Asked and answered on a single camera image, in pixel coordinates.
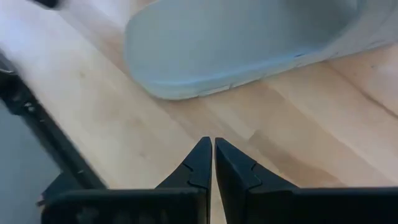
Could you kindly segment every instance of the wood grain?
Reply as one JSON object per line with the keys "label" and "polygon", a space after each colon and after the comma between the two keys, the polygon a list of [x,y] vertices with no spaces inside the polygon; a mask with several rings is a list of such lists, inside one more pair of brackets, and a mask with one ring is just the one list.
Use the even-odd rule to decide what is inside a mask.
{"label": "wood grain", "polygon": [[[0,48],[110,188],[155,187],[202,136],[302,187],[397,185],[398,46],[158,100],[122,57],[123,27],[149,3],[70,0],[58,12],[0,1]],[[212,222],[224,223],[215,179],[212,194]]]}

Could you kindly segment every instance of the hardwood surface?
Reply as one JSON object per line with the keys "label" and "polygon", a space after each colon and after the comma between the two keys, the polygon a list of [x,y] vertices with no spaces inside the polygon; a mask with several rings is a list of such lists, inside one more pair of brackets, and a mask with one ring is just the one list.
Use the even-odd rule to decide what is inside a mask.
{"label": "hardwood surface", "polygon": [[[224,137],[301,187],[398,184],[398,45],[184,101],[149,96],[123,64],[145,0],[0,1],[0,49],[113,189],[153,188],[202,136]],[[224,223],[213,175],[212,222]]]}

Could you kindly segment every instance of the black plastic part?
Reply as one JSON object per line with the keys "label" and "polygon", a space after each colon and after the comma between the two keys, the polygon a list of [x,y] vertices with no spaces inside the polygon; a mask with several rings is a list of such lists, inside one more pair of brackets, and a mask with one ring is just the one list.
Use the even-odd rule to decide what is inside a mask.
{"label": "black plastic part", "polygon": [[60,0],[31,0],[31,1],[37,2],[41,6],[47,7],[49,9],[54,9],[60,5]]}
{"label": "black plastic part", "polygon": [[43,224],[209,224],[212,146],[202,138],[156,189],[81,190],[46,205]]}
{"label": "black plastic part", "polygon": [[76,182],[75,179],[70,178],[63,172],[60,173],[57,178],[44,190],[42,193],[42,200],[37,202],[37,206],[45,205],[46,202],[52,198],[57,197],[65,192],[72,190],[82,190],[81,186]]}
{"label": "black plastic part", "polygon": [[22,117],[62,172],[81,189],[105,189],[74,145],[47,114],[17,71],[0,53],[0,99],[8,110]]}
{"label": "black plastic part", "polygon": [[300,189],[224,139],[217,181],[228,224],[398,223],[398,188]]}

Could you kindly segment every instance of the gray floor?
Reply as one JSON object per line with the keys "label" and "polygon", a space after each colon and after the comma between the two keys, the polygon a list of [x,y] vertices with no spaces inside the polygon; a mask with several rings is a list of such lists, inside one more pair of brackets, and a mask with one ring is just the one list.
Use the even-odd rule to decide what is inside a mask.
{"label": "gray floor", "polygon": [[0,223],[40,223],[35,203],[58,173],[28,127],[0,103]]}

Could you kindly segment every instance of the wood plank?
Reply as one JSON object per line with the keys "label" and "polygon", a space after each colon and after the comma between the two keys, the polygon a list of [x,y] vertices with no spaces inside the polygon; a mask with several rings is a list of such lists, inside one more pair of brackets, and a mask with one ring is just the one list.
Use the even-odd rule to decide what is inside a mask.
{"label": "wood plank", "polygon": [[[0,2],[0,48],[110,188],[155,187],[202,136],[226,138],[302,187],[397,185],[398,46],[158,100],[121,53],[123,24],[148,3],[71,0],[54,12]],[[224,223],[215,175],[212,195],[212,222]]]}

